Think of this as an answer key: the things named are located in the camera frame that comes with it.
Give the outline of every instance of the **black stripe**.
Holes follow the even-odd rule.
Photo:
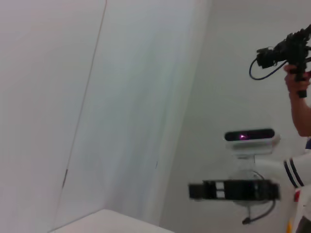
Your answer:
[[[295,174],[295,176],[296,176],[296,179],[297,179],[298,183],[300,184],[300,186],[301,186],[301,187],[305,186],[305,185],[302,183],[302,180],[300,179],[300,177],[299,177],[299,175],[298,175],[298,173],[297,173],[297,170],[296,170],[296,168],[295,168],[293,159],[290,159],[290,164],[291,164],[291,166],[292,166],[293,172],[294,172],[294,174]]]
[[[296,185],[296,183],[295,183],[295,181],[294,181],[294,179],[293,179],[293,177],[292,177],[292,174],[291,174],[291,172],[290,172],[290,169],[288,168],[288,165],[287,165],[287,162],[286,162],[286,161],[284,161],[284,167],[285,167],[286,173],[287,173],[287,175],[288,175],[288,178],[290,178],[290,181],[292,182],[293,186],[294,186],[295,188],[298,188],[298,186]]]

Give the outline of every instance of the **hand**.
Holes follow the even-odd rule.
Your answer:
[[[310,78],[311,75],[309,72],[306,72],[304,74],[304,78],[306,79],[305,81],[301,81],[301,82],[296,82],[295,81],[295,74],[291,74],[290,71],[292,69],[296,69],[296,66],[294,65],[287,65],[284,67],[284,70],[287,72],[287,76],[285,77],[285,82],[288,88],[288,91],[290,93],[291,96],[293,97],[298,97],[297,92],[298,91],[302,91],[302,90],[307,90],[308,86],[310,85]]]

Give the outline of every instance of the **person's arm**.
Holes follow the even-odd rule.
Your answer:
[[[293,122],[300,136],[311,136],[311,108],[306,104],[305,99],[300,99],[297,95],[297,91],[307,90],[310,85],[310,75],[308,73],[305,74],[305,82],[295,82],[295,75],[290,74],[292,69],[295,69],[295,66],[287,65],[284,68],[287,72],[285,81],[292,105]]]

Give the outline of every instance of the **camera rig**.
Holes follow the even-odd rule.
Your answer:
[[[277,72],[287,62],[290,65],[295,65],[297,68],[292,70],[292,74],[296,74],[295,81],[305,81],[304,73],[306,72],[307,63],[311,62],[311,58],[307,58],[311,47],[307,46],[308,41],[311,38],[311,25],[306,29],[301,29],[296,33],[289,34],[285,40],[278,43],[273,49],[263,48],[257,50],[257,58],[252,62],[249,75],[254,80],[263,80],[270,77]],[[255,78],[252,75],[253,64],[257,61],[258,65],[263,69],[276,66],[278,62],[285,61],[276,70],[271,72],[265,77]],[[297,93],[300,98],[307,97],[306,90],[300,90]]]

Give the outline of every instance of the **person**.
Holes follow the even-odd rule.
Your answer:
[[[291,70],[295,68],[293,65],[285,66],[284,70],[287,72],[285,82],[289,91],[294,125],[300,136],[308,137],[311,136],[311,108],[307,105],[305,99],[299,98],[297,91],[308,89],[311,73],[306,72],[304,74],[305,81],[296,82],[295,74],[291,74]],[[311,200],[305,206],[303,217],[299,222],[296,233],[311,233]]]

